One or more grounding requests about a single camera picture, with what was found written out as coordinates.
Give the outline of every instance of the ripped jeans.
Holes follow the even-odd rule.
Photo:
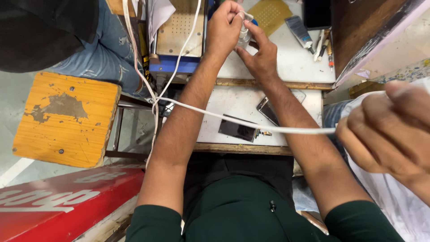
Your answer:
[[[75,53],[50,69],[75,77],[119,84],[136,96],[140,77],[134,70],[133,50],[118,16],[111,14],[105,0],[99,0],[98,26],[93,43],[81,40],[85,50]]]

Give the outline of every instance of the white table surface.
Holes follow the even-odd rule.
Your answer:
[[[322,126],[322,93],[320,90],[302,90],[306,94],[302,105],[310,113],[317,124]],[[253,87],[223,87],[215,86],[209,98],[207,111],[217,114],[227,114],[250,122],[274,126],[267,118],[257,111],[257,105],[265,97],[263,91]],[[250,144],[267,146],[286,146],[287,142],[280,133],[273,136],[260,135],[254,142],[218,133],[221,119],[205,115],[197,142]]]
[[[244,0],[241,4],[245,11],[249,10],[259,0]],[[294,15],[302,17],[302,5],[287,3]],[[309,35],[314,41],[318,40],[319,30],[309,31]],[[312,54],[302,48],[291,33],[287,24],[284,23],[269,37],[270,41],[278,46],[278,74],[284,81],[313,82],[313,83],[334,83],[335,72],[329,68],[327,53],[322,57],[321,62],[314,62]],[[248,46],[247,51],[254,55],[257,50]],[[243,64],[240,57],[233,51],[225,61],[219,78],[254,79]]]

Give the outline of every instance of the shirt sleeve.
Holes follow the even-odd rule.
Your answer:
[[[330,235],[341,241],[404,241],[373,202],[353,201],[339,205],[326,216]]]
[[[126,242],[178,242],[182,240],[181,216],[173,209],[141,205],[135,208]]]

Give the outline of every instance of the red signboard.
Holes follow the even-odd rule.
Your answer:
[[[144,164],[119,164],[0,189],[0,241],[69,242],[139,193]]]

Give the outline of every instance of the perforated mat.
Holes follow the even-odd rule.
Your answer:
[[[285,18],[293,16],[288,5],[282,0],[261,0],[248,13],[254,16],[267,36],[281,27]]]
[[[170,0],[176,11],[158,29],[157,54],[178,56],[193,27],[197,0]],[[200,57],[203,41],[203,9],[200,6],[196,28],[184,49],[184,56]]]

